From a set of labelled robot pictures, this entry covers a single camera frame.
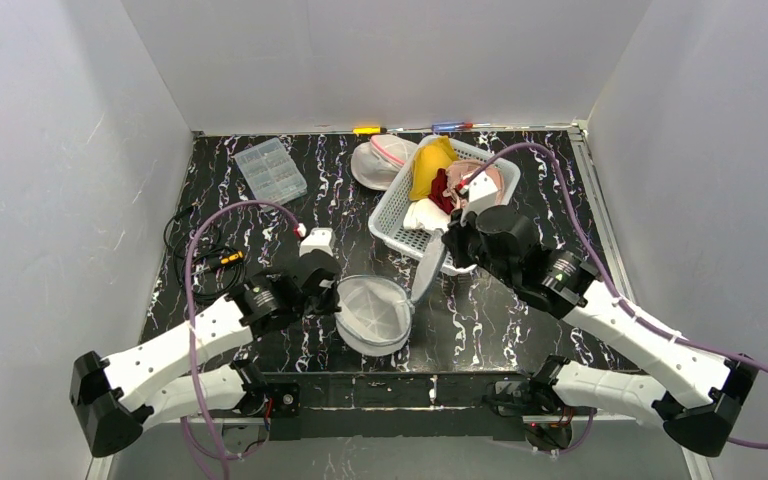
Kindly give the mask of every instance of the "black marble table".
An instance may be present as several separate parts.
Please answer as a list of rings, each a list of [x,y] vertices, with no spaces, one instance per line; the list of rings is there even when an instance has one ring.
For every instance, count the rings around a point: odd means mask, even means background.
[[[404,134],[419,142],[422,134]],[[179,200],[200,208],[171,229],[172,239],[195,229],[217,209],[252,198],[233,154],[268,140],[269,136],[200,137]],[[331,227],[335,254],[344,276],[375,274],[409,286],[416,262],[387,248],[369,233],[367,221],[382,193],[356,182],[350,172],[352,151],[366,136],[352,134],[282,135],[278,137],[307,180],[306,196],[289,202],[308,228]],[[569,135],[563,130],[519,132],[464,132],[453,138],[482,149],[498,151],[519,141],[545,145],[558,156],[576,214],[597,251],[599,235],[579,179]],[[586,257],[573,233],[556,178],[550,166],[531,152],[507,156],[522,177],[511,203],[531,218],[542,241],[563,246]],[[225,238],[248,256],[248,267],[292,261],[298,254],[295,237],[278,213],[248,210],[220,221]],[[184,320],[185,299],[174,278],[170,257],[164,260],[141,341],[167,331]],[[476,269],[470,275],[439,275],[426,300],[417,306],[410,338],[401,351],[386,357],[363,356],[340,338],[333,317],[301,319],[282,332],[271,333],[253,345],[214,358],[227,363],[234,355],[254,359],[263,372],[409,372],[501,373],[519,368],[534,370],[549,354],[568,356],[605,369],[633,365],[604,343],[579,329],[529,309],[501,283]]]

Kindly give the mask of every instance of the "yellow garment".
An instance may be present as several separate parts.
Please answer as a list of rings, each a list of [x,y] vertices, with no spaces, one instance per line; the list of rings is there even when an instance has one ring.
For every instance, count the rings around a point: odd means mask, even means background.
[[[419,149],[411,166],[413,186],[408,198],[412,202],[428,198],[431,195],[431,182],[437,177],[437,170],[449,168],[458,154],[452,148],[449,137],[440,137]]]

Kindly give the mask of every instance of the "dark red cloth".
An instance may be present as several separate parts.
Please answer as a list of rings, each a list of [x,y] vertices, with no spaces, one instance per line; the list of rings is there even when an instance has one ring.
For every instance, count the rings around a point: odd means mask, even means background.
[[[428,195],[428,198],[434,202],[434,205],[440,207],[440,210],[446,212],[446,215],[452,213],[452,210],[455,209],[452,199],[443,196],[443,192],[448,188],[449,178],[446,176],[446,169],[440,168],[437,170],[437,176],[431,181],[431,194]]]

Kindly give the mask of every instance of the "gray wall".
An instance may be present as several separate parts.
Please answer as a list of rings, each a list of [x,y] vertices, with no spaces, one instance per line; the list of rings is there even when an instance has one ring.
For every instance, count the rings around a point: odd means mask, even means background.
[[[641,304],[768,362],[768,2],[653,2],[591,129]],[[735,434],[768,441],[768,377]],[[768,478],[768,452],[710,463],[718,478]]]
[[[124,4],[187,125],[249,133],[586,118],[649,0]]]
[[[576,422],[576,431],[585,422]],[[252,428],[228,430],[229,451],[254,438]],[[196,436],[211,445],[204,426]],[[489,438],[322,438],[271,442],[243,463],[232,463],[234,479],[287,480],[684,480],[689,479],[681,449],[663,432],[630,421],[597,421],[587,443],[558,460],[522,451],[525,442]],[[214,472],[219,462],[209,460]],[[200,478],[177,424],[146,432],[118,454],[115,480]]]
[[[119,2],[0,2],[0,479],[86,473],[72,361],[136,343],[190,150]]]

